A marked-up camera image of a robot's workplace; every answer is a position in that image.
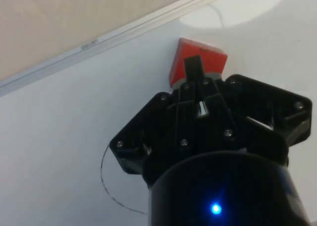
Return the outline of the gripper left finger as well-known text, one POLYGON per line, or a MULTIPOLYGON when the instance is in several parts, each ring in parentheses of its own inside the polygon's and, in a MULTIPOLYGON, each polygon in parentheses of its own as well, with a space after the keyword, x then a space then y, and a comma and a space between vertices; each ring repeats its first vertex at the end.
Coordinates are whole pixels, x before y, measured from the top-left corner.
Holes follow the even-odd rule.
POLYGON ((147 186, 179 160, 175 128, 180 90, 155 94, 109 143, 122 170, 141 175, 147 186))

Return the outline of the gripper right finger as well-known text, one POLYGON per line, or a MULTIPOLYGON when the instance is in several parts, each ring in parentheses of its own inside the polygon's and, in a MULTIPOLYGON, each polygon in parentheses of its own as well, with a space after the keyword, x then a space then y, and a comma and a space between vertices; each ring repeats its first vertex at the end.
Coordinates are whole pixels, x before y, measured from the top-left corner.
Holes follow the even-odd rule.
POLYGON ((238 151, 287 162, 289 148, 311 134, 310 99, 242 75, 227 79, 207 76, 194 58, 197 97, 205 105, 196 125, 201 151, 238 151))

